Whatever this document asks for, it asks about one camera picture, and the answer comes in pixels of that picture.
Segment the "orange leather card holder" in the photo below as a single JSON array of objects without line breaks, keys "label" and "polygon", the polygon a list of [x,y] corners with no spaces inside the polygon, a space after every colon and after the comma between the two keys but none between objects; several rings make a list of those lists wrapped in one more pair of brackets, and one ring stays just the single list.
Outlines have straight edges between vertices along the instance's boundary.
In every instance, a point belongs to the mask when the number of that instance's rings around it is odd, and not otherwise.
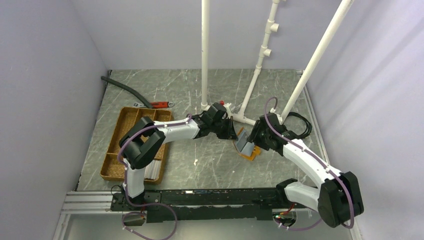
[{"label": "orange leather card holder", "polygon": [[242,127],[237,133],[237,140],[233,141],[233,145],[238,155],[252,162],[261,154],[261,148],[249,142],[248,136],[248,132]]}]

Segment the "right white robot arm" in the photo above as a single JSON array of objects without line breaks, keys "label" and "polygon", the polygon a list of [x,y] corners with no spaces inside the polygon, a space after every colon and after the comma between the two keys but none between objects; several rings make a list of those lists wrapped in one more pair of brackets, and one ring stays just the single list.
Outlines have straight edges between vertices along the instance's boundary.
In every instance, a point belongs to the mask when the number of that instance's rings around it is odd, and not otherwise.
[{"label": "right white robot arm", "polygon": [[319,213],[329,227],[351,228],[356,216],[364,212],[361,190],[356,175],[332,167],[311,151],[300,137],[280,124],[275,113],[262,115],[256,121],[248,142],[263,150],[273,150],[295,163],[315,184],[307,186],[290,178],[278,183],[275,196],[258,203],[276,202],[287,208],[300,204]]}]

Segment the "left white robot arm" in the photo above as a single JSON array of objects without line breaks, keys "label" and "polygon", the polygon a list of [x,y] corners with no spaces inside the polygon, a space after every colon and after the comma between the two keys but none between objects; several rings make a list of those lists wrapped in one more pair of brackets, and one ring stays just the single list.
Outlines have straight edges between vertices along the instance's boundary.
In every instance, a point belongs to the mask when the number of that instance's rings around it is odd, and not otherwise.
[{"label": "left white robot arm", "polygon": [[238,138],[232,117],[218,102],[200,114],[187,114],[181,120],[154,121],[142,117],[119,141],[116,159],[124,165],[121,187],[124,204],[131,210],[137,210],[143,205],[146,167],[163,144],[199,139],[210,133],[221,140],[235,141]]}]

